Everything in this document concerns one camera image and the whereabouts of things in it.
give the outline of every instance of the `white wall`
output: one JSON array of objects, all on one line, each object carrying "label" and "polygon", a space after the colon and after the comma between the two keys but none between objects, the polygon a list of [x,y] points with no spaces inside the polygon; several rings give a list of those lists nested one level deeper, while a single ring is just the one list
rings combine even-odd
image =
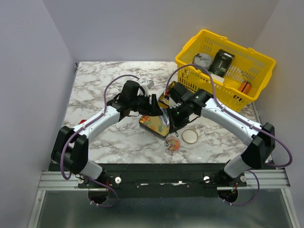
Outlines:
[{"label": "white wall", "polygon": [[174,60],[201,29],[252,47],[278,0],[43,0],[71,55]]},{"label": "white wall", "polygon": [[0,32],[0,227],[24,228],[75,64],[41,0],[1,1]]},{"label": "white wall", "polygon": [[[303,11],[303,0],[280,0],[254,49],[277,61],[272,79],[256,104],[262,121],[272,123],[276,135],[293,152],[294,162],[286,170],[297,215],[304,227]],[[278,164],[288,161],[280,145],[273,152],[273,158]]]}]

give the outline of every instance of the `clear container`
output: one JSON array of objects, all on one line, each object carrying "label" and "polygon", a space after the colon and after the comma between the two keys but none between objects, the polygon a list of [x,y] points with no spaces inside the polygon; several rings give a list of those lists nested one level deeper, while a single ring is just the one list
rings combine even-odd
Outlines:
[{"label": "clear container", "polygon": [[180,150],[180,140],[175,136],[169,136],[165,140],[165,152],[169,155],[173,155]]}]

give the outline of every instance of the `marble surface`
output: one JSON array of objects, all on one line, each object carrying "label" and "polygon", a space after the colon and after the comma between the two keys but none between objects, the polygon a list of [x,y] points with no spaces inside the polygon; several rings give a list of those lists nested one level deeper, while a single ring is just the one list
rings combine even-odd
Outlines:
[{"label": "marble surface", "polygon": [[[176,69],[174,62],[82,62],[79,65],[64,124],[73,127],[89,119],[103,108],[103,92],[114,78],[133,74],[152,79],[151,92],[159,96],[169,75]],[[121,78],[107,92],[107,100],[119,93],[126,80]],[[241,115],[256,121],[253,106],[246,106]],[[100,163],[191,163],[227,162],[245,150],[246,146],[233,134],[206,118],[199,118],[179,130],[181,148],[169,155],[164,141],[139,127],[139,117],[126,117],[107,128],[90,143],[89,158]],[[187,144],[181,133],[193,128],[199,140]]]}]

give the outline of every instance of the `yellow plastic basket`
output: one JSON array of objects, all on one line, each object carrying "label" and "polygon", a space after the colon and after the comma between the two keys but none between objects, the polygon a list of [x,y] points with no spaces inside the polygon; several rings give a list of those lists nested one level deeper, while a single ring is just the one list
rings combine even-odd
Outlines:
[{"label": "yellow plastic basket", "polygon": [[[238,112],[248,103],[257,100],[271,78],[276,61],[252,48],[232,43],[227,37],[203,29],[185,44],[176,56],[175,62],[178,67],[190,64],[199,52],[206,53],[214,59],[219,49],[235,57],[224,76],[224,83],[214,80],[216,96],[224,105]],[[209,77],[192,66],[178,72],[178,81],[193,92],[201,88],[212,93]],[[247,95],[238,91],[245,81],[251,84]]]}]

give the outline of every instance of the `orange cylinder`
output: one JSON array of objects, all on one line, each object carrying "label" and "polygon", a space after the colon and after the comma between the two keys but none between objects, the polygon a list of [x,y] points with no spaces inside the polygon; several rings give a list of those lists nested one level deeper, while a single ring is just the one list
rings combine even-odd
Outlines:
[{"label": "orange cylinder", "polygon": [[238,90],[244,94],[248,94],[250,88],[251,88],[251,84],[249,82],[243,82]]}]

